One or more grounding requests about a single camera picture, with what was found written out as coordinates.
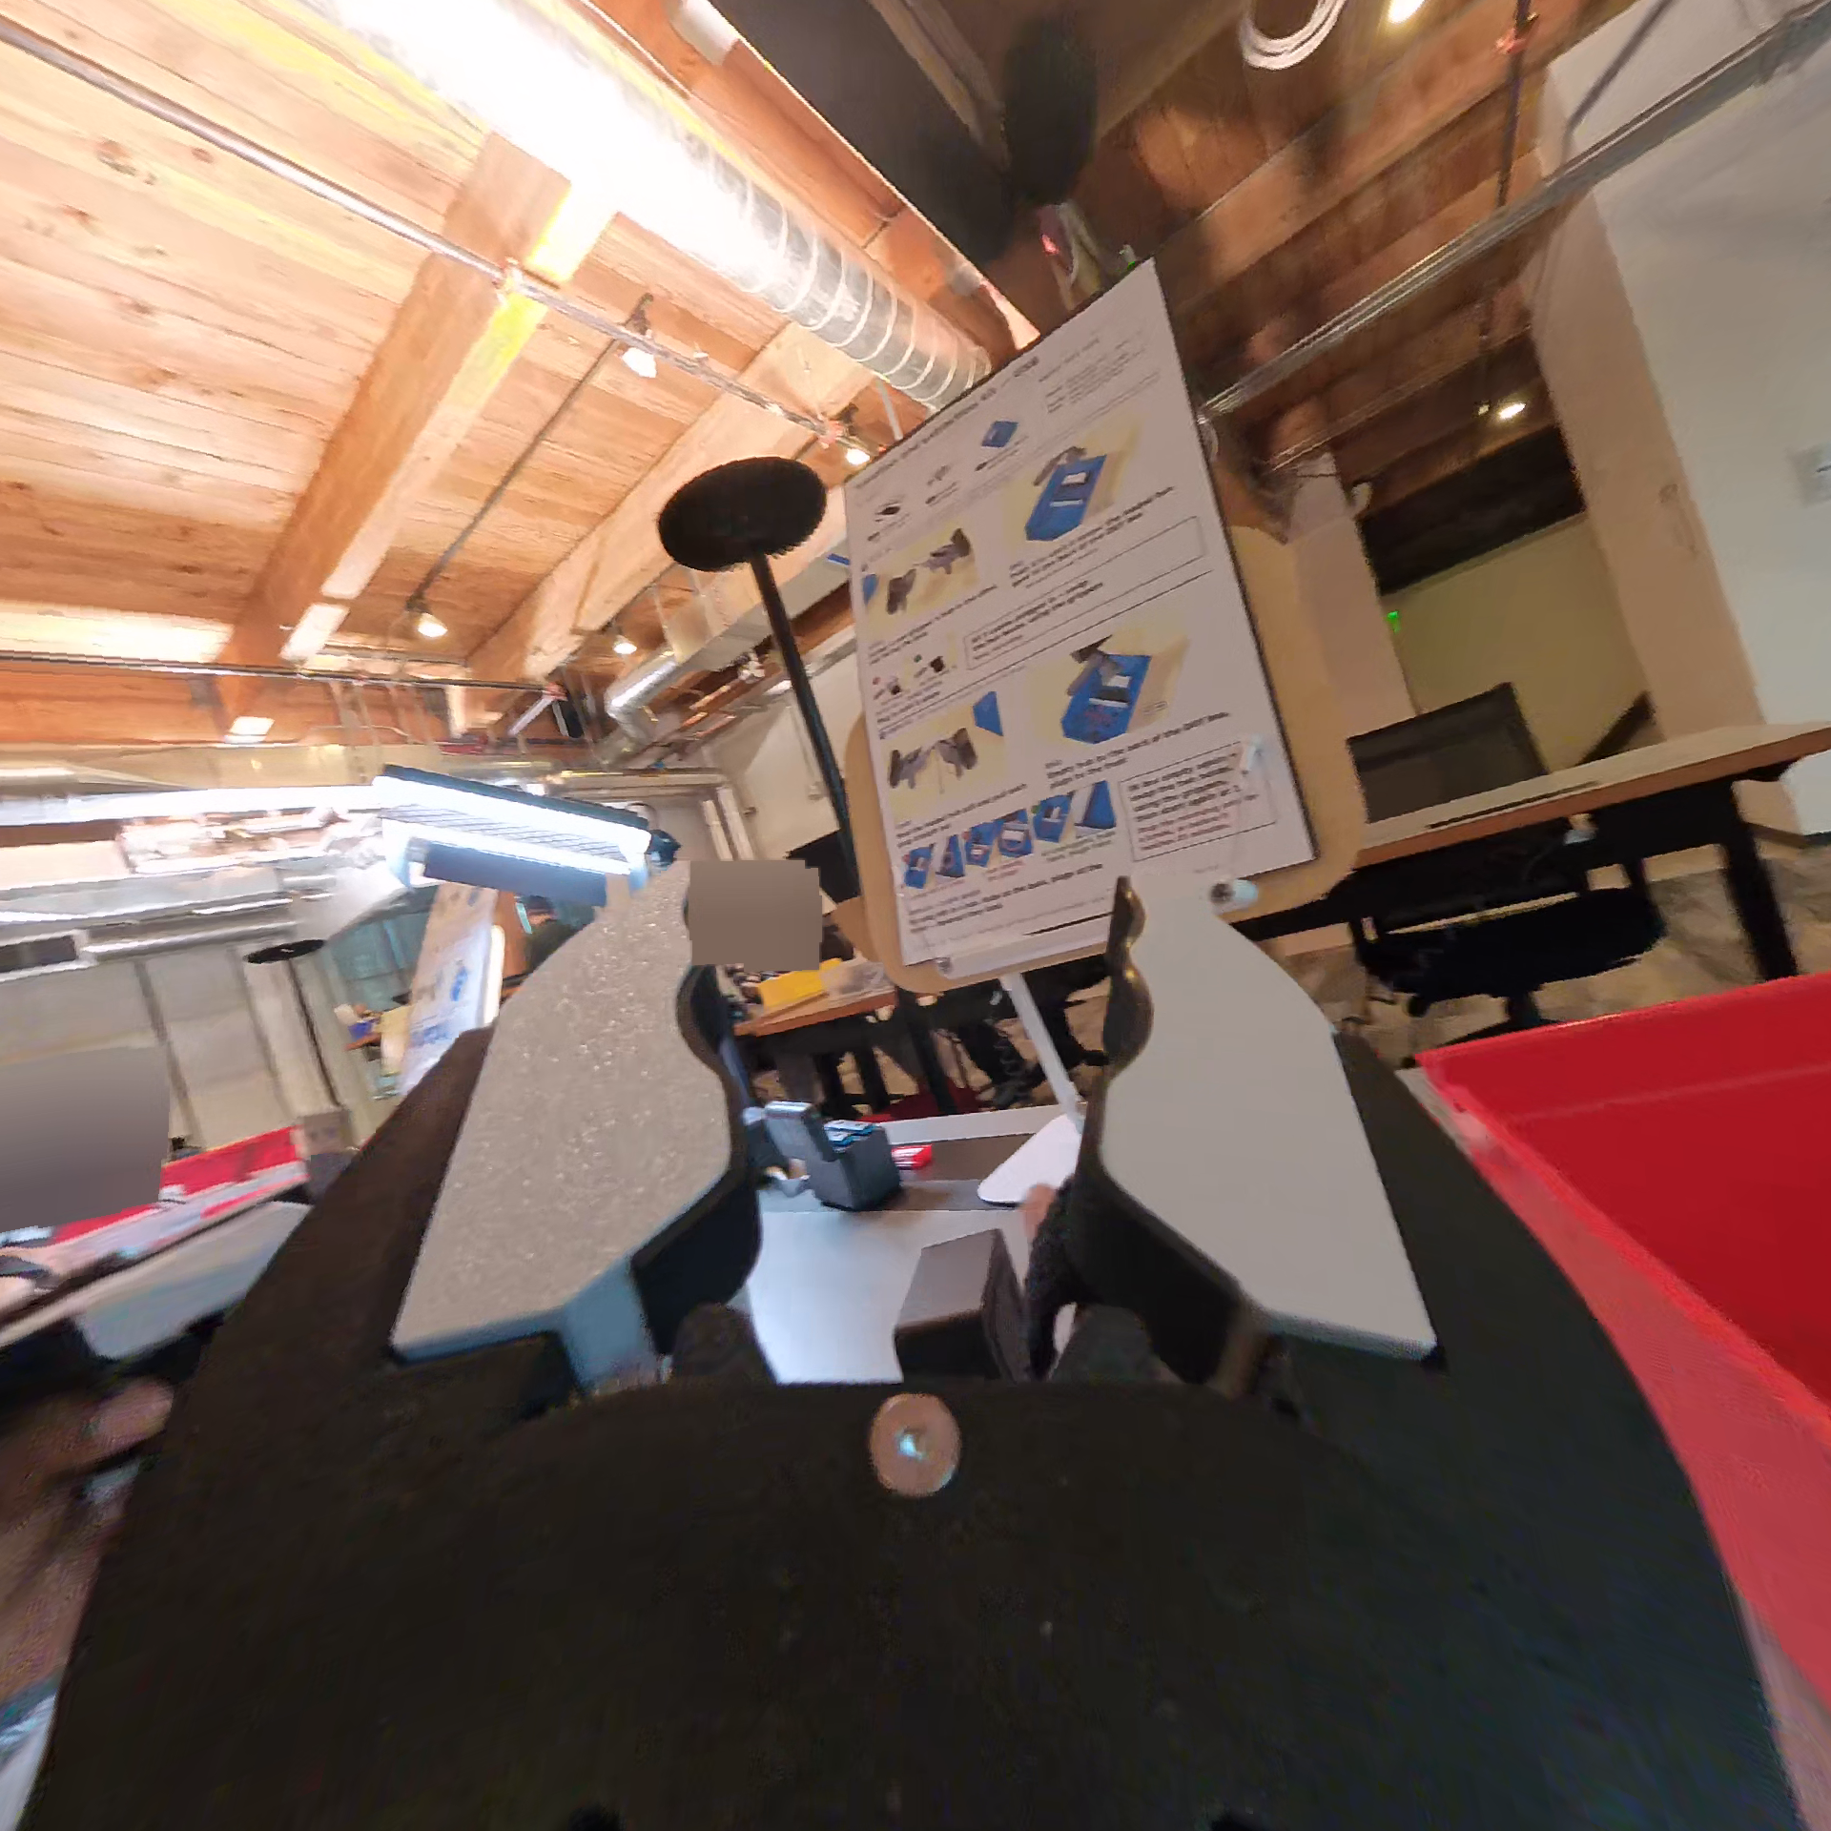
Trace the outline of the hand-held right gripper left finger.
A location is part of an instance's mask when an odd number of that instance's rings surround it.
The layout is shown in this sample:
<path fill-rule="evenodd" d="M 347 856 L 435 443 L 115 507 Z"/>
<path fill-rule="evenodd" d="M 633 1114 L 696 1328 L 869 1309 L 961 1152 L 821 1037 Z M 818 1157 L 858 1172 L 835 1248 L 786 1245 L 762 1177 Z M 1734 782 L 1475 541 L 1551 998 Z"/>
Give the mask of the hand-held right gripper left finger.
<path fill-rule="evenodd" d="M 762 1245 L 738 1091 L 696 1016 L 689 869 L 614 890 L 496 1016 L 392 1347 L 534 1336 L 582 1389 L 655 1377 Z"/>

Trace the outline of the black usb hub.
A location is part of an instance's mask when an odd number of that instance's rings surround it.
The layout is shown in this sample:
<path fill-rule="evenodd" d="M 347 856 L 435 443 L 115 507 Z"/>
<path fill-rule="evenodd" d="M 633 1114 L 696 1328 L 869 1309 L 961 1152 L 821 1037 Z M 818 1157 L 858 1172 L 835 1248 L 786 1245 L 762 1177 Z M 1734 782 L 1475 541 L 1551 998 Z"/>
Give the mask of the black usb hub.
<path fill-rule="evenodd" d="M 922 1248 L 894 1347 L 905 1385 L 1028 1380 L 1022 1281 L 998 1230 Z"/>

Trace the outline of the wooden desk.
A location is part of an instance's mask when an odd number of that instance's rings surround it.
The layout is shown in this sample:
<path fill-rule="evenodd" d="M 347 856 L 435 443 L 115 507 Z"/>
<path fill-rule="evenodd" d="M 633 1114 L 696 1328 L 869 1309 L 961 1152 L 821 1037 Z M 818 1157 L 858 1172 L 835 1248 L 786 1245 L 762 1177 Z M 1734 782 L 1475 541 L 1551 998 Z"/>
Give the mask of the wooden desk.
<path fill-rule="evenodd" d="M 1339 892 L 1357 894 L 1370 873 L 1398 862 L 1446 856 L 1553 820 L 1585 820 L 1605 862 L 1715 848 L 1754 970 L 1763 978 L 1795 977 L 1794 941 L 1734 788 L 1774 785 L 1790 767 L 1827 749 L 1828 724 L 1717 726 L 1462 796 L 1373 824 L 1356 871 Z"/>

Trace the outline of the metal air duct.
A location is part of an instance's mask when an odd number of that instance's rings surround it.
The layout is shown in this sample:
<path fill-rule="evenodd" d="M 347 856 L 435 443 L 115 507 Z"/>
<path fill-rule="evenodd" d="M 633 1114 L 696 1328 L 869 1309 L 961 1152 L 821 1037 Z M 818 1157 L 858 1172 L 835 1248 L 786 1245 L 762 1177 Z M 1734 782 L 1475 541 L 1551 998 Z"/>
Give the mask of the metal air duct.
<path fill-rule="evenodd" d="M 992 372 L 965 331 L 751 174 L 682 100 L 560 5 L 323 3 L 311 11 L 910 400 L 944 408 Z"/>

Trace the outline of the person's left hand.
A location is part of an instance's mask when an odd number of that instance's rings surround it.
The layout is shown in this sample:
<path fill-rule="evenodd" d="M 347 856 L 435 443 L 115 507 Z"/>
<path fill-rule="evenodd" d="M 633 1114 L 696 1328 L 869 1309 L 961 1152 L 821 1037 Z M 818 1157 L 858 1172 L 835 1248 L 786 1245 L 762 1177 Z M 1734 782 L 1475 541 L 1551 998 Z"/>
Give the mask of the person's left hand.
<path fill-rule="evenodd" d="M 2 1435 L 2 1695 L 55 1680 L 122 1519 L 125 1499 L 92 1479 L 153 1442 L 174 1392 L 134 1380 L 65 1390 L 20 1411 Z"/>

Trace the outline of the black office chair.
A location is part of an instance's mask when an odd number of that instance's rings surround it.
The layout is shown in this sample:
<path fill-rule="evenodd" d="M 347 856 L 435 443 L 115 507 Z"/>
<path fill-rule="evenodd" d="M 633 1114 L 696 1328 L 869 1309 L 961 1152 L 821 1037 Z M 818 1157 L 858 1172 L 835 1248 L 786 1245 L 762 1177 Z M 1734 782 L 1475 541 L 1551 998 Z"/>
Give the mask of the black office chair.
<path fill-rule="evenodd" d="M 1625 885 L 1594 885 L 1583 846 L 1544 828 L 1400 860 L 1395 903 L 1349 924 L 1363 973 L 1411 1018 L 1497 1001 L 1501 1019 L 1471 1039 L 1549 1024 L 1546 987 L 1629 967 L 1666 938 L 1644 869 L 1629 865 Z"/>

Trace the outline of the instruction poster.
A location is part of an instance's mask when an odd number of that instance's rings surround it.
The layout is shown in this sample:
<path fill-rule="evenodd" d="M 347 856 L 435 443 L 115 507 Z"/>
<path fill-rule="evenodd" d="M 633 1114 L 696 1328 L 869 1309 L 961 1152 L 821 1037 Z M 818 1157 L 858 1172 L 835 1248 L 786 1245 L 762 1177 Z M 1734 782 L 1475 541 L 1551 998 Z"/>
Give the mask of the instruction poster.
<path fill-rule="evenodd" d="M 1134 871 L 1320 854 L 1154 262 L 844 490 L 885 965 L 1059 953 Z"/>
<path fill-rule="evenodd" d="M 405 1004 L 396 1090 L 409 1094 L 461 1036 L 492 1024 L 506 938 L 496 892 L 443 882 L 431 903 Z"/>

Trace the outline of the red plastic bin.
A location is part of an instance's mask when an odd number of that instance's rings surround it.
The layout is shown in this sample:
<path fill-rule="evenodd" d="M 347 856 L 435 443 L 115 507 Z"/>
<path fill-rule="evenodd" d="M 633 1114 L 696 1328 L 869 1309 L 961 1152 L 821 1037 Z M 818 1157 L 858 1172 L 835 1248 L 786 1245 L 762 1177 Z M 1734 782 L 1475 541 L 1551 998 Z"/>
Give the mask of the red plastic bin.
<path fill-rule="evenodd" d="M 1827 1827 L 1828 975 L 1441 1046 L 1418 1068 L 1685 1465 L 1800 1811 Z"/>
<path fill-rule="evenodd" d="M 4 1218 L 2 1228 L 4 1233 L 22 1233 L 27 1240 L 75 1240 L 88 1232 L 139 1220 L 164 1205 L 219 1204 L 234 1186 L 250 1181 L 266 1180 L 281 1189 L 297 1188 L 307 1181 L 304 1157 L 297 1150 L 297 1143 L 291 1130 L 245 1135 L 218 1148 L 170 1157 L 160 1165 L 153 1196 L 144 1204 L 65 1223 Z"/>

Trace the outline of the black stand pole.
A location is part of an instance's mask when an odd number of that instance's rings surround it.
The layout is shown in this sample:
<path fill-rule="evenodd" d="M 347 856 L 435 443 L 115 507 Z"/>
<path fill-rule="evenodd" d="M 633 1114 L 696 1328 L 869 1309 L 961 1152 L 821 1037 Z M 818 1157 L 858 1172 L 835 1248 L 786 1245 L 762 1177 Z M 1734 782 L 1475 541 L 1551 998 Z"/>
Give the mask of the black stand pole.
<path fill-rule="evenodd" d="M 751 455 L 708 468 L 680 486 L 658 514 L 655 533 L 666 557 L 696 574 L 725 574 L 743 566 L 751 576 L 835 816 L 840 844 L 835 903 L 845 903 L 858 894 L 849 799 L 830 731 L 771 570 L 775 557 L 816 537 L 827 500 L 827 486 L 807 465 L 784 455 Z"/>

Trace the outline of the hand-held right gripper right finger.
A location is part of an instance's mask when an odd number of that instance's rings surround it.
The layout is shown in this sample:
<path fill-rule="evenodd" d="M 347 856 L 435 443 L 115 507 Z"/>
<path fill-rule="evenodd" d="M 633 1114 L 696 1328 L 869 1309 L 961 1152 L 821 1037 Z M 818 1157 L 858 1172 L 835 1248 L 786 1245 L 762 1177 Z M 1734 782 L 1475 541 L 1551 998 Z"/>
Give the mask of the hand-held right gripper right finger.
<path fill-rule="evenodd" d="M 1255 1338 L 1436 1350 L 1334 1027 L 1194 879 L 1119 879 L 1067 1260 L 1180 1381 Z"/>

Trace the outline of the led light panel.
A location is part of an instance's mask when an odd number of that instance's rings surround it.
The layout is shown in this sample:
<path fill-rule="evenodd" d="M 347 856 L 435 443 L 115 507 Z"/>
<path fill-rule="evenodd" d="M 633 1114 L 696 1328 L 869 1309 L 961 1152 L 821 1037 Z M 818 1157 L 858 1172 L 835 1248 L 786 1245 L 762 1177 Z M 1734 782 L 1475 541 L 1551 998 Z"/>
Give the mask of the led light panel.
<path fill-rule="evenodd" d="M 388 765 L 373 779 L 381 841 L 401 880 L 475 885 L 599 908 L 677 856 L 626 809 Z"/>

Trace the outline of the grey clamp mounts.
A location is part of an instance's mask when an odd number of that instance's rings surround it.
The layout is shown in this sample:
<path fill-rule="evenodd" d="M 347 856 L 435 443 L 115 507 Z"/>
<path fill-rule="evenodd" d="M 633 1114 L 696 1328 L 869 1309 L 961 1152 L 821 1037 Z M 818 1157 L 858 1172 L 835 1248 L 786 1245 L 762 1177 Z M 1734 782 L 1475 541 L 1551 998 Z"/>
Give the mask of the grey clamp mounts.
<path fill-rule="evenodd" d="M 828 1207 L 880 1210 L 900 1196 L 900 1165 L 878 1125 L 833 1120 L 816 1106 L 779 1101 L 762 1108 L 762 1130 L 784 1168 Z"/>

